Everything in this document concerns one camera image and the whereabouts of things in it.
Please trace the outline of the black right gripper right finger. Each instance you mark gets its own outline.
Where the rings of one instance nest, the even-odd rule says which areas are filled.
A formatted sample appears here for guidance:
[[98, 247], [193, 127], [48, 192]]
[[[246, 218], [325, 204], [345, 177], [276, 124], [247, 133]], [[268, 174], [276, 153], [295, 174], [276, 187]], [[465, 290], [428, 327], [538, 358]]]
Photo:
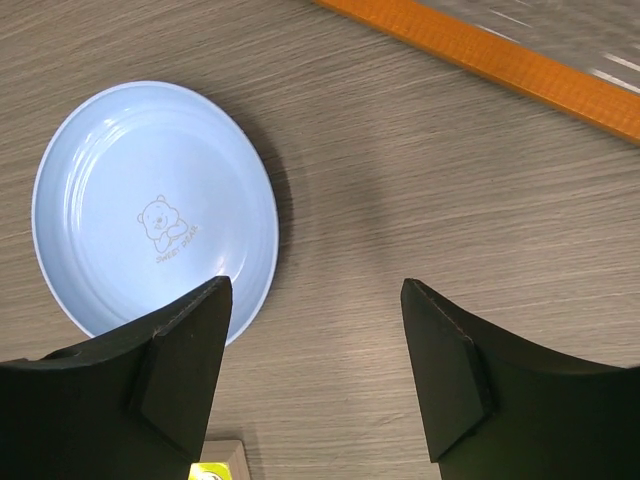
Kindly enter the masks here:
[[401, 309], [430, 460], [445, 479], [635, 479], [639, 371], [563, 354], [416, 279]]

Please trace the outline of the light blue bear plate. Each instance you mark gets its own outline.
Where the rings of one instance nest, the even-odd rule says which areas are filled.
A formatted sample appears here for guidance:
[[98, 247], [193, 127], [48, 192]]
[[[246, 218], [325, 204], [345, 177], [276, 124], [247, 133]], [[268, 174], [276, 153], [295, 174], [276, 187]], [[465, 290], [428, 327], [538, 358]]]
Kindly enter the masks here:
[[31, 226], [47, 286], [91, 337], [226, 276], [234, 341], [278, 262], [277, 204], [256, 148], [215, 103], [166, 82], [103, 90], [62, 122], [36, 174]]

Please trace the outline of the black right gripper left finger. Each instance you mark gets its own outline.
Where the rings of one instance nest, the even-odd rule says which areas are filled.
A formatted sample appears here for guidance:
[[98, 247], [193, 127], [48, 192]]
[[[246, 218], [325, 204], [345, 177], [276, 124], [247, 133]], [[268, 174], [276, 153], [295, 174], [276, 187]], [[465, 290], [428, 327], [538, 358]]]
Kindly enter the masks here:
[[230, 325], [220, 276], [39, 360], [1, 365], [5, 479], [184, 479], [201, 456]]

